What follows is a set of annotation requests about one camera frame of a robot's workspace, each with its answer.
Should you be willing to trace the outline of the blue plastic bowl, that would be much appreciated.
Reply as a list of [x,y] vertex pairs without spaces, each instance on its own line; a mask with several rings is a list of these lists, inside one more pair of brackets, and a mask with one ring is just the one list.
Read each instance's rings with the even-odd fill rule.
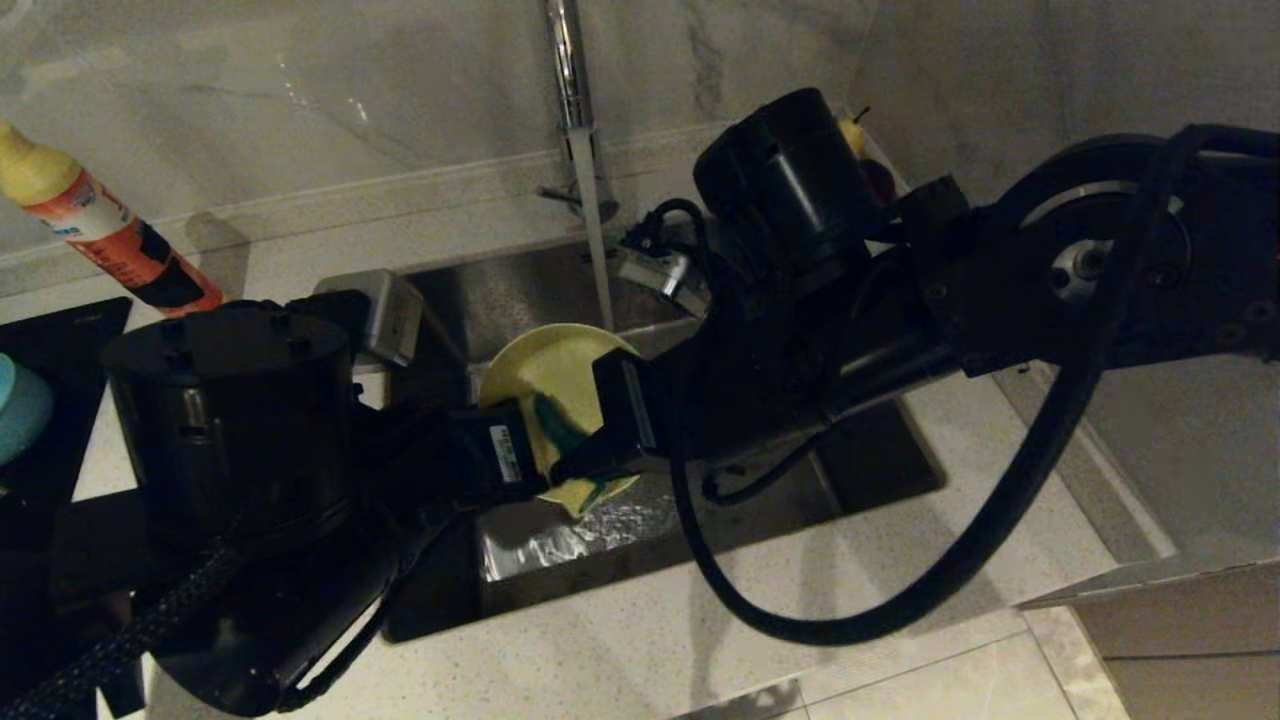
[[31,450],[52,419],[54,393],[35,370],[0,352],[0,468]]

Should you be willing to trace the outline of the orange detergent bottle yellow cap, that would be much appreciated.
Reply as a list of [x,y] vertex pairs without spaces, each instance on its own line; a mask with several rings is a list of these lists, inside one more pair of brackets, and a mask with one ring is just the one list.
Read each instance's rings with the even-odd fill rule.
[[0,195],[164,316],[214,310],[225,293],[72,155],[0,122]]

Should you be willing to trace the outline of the running water stream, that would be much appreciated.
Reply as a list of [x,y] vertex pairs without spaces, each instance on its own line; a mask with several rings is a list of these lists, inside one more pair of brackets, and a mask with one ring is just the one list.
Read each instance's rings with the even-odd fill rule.
[[567,131],[567,138],[573,158],[575,177],[581,202],[581,217],[586,227],[593,279],[596,291],[598,306],[602,314],[602,328],[612,332],[614,331],[614,309],[611,299],[611,283],[608,277],[600,211],[602,184],[596,178],[591,132],[588,127],[572,127]]

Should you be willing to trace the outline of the green yellow sponge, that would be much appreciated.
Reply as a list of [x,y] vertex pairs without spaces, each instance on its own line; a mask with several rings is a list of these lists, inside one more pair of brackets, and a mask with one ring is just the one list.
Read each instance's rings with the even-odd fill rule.
[[[556,448],[557,457],[563,457],[586,441],[588,434],[566,416],[552,397],[536,393],[532,409],[544,437]],[[580,520],[600,502],[627,491],[639,475],[622,477],[596,474],[586,478],[570,478],[544,493],[543,498],[561,505],[573,520]]]

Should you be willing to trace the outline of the chrome faucet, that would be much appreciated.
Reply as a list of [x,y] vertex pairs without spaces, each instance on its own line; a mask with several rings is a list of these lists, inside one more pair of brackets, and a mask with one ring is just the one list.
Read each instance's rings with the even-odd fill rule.
[[543,3],[550,40],[558,110],[559,156],[564,163],[564,183],[540,187],[538,193],[567,206],[570,213],[577,218],[582,215],[582,196],[571,136],[584,131],[589,140],[598,214],[600,223],[608,223],[616,218],[620,204],[605,178],[602,160],[596,155],[599,142],[577,0],[543,0]]

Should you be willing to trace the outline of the yellow plastic bowl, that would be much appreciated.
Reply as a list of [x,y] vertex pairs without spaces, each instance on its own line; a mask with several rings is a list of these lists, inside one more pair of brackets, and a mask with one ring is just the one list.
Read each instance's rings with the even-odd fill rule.
[[594,325],[557,323],[543,325],[507,343],[480,375],[476,405],[488,407],[517,400],[527,423],[529,442],[539,471],[547,474],[561,457],[561,447],[548,439],[534,410],[536,396],[548,397],[562,423],[590,436],[603,427],[593,364],[613,350],[637,350],[617,334]]

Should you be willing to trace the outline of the black induction cooktop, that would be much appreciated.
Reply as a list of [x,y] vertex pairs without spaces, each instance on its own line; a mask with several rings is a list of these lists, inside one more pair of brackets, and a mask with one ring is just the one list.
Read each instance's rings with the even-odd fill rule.
[[100,355],[123,333],[131,299],[109,299],[0,325],[0,352],[52,388],[49,427],[0,465],[0,552],[47,548],[58,511],[72,501],[102,402]]

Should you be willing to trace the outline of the stainless steel sink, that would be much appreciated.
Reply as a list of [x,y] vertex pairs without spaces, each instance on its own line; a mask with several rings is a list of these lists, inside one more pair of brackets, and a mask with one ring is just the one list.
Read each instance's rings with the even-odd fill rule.
[[[387,379],[389,402],[474,404],[488,364],[541,325],[600,325],[586,241],[439,266],[410,275],[428,315],[415,360]],[[942,489],[940,462],[905,406],[882,404],[823,441],[759,497],[733,507],[696,501],[717,550],[787,536]],[[411,573],[383,628],[404,643],[504,612],[689,561],[669,479],[643,475],[573,519],[531,500],[466,518]]]

